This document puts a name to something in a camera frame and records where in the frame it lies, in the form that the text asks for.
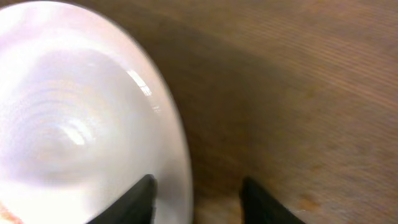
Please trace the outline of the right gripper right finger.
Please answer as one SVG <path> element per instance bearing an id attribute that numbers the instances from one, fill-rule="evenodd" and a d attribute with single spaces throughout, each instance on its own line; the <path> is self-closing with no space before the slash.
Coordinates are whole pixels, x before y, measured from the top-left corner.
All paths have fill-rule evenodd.
<path id="1" fill-rule="evenodd" d="M 305 224 L 251 177 L 243 179 L 239 199 L 243 224 Z"/>

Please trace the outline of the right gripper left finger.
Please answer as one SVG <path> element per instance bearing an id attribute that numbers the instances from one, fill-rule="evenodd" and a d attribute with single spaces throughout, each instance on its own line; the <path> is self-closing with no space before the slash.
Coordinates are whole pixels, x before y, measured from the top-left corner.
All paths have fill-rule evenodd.
<path id="1" fill-rule="evenodd" d="M 156 179 L 147 174 L 87 224 L 151 224 L 156 194 Z"/>

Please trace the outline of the pink white plate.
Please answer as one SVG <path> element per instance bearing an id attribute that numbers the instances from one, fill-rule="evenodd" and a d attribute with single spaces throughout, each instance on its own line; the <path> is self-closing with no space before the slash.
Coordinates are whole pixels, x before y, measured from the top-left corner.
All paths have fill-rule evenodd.
<path id="1" fill-rule="evenodd" d="M 192 167 L 162 74 L 88 8 L 1 8 L 1 222 L 88 223 L 145 175 L 153 223 L 193 221 Z"/>

